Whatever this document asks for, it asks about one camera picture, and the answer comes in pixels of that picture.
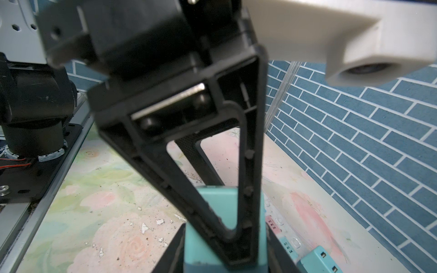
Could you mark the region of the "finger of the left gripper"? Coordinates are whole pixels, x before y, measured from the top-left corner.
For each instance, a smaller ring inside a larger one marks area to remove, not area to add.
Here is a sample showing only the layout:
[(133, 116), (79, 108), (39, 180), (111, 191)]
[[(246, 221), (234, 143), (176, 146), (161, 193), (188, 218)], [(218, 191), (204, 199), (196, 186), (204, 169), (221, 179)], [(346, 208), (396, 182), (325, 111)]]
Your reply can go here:
[(218, 133), (217, 130), (206, 129), (175, 140), (176, 145), (186, 156), (205, 185), (225, 185), (201, 147), (202, 140)]
[[(267, 53), (235, 18), (152, 67), (128, 66), (88, 93), (100, 136), (176, 206), (229, 270), (259, 258)], [(236, 225), (228, 227), (173, 161), (175, 142), (209, 189), (224, 184), (201, 142), (240, 129)]]

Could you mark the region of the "teal USB charger plug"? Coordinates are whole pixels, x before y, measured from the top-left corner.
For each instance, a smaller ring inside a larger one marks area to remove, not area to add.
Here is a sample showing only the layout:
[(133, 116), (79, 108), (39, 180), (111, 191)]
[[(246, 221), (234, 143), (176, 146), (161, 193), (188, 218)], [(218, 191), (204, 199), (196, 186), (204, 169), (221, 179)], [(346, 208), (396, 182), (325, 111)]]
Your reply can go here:
[(267, 231), (260, 185), (197, 187), (185, 207), (185, 273), (267, 273)]
[(297, 263), (301, 273), (342, 273), (343, 271), (321, 246), (305, 255)]

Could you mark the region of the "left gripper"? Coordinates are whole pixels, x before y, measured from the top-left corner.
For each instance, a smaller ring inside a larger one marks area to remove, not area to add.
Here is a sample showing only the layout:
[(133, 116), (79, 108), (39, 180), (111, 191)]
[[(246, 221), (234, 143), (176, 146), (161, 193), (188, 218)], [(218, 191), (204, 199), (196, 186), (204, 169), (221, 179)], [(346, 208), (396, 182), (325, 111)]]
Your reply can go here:
[(59, 1), (40, 12), (47, 62), (84, 62), (129, 82), (195, 82), (240, 1)]

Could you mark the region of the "long white power strip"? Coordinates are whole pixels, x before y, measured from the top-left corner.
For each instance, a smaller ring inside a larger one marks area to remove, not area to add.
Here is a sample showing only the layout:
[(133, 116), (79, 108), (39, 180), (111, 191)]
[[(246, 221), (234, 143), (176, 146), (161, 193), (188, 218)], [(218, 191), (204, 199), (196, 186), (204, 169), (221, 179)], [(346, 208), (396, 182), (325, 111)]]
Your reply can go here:
[(286, 250), (290, 259), (297, 263), (299, 260), (298, 249), (301, 247), (296, 232), (280, 214), (279, 209), (264, 193), (265, 221)]

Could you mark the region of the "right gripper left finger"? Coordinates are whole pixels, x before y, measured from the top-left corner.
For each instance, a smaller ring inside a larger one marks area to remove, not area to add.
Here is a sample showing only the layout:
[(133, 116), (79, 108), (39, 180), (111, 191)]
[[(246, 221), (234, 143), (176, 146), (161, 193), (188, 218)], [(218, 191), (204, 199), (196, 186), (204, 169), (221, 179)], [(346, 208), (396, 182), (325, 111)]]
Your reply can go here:
[(183, 273), (185, 226), (182, 224), (152, 273)]

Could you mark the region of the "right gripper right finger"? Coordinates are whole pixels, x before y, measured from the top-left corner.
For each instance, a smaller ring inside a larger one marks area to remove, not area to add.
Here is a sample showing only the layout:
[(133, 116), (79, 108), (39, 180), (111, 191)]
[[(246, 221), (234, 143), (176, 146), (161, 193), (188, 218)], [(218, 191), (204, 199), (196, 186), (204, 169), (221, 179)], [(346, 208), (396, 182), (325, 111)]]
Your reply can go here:
[(269, 273), (300, 273), (274, 232), (267, 226), (267, 256)]

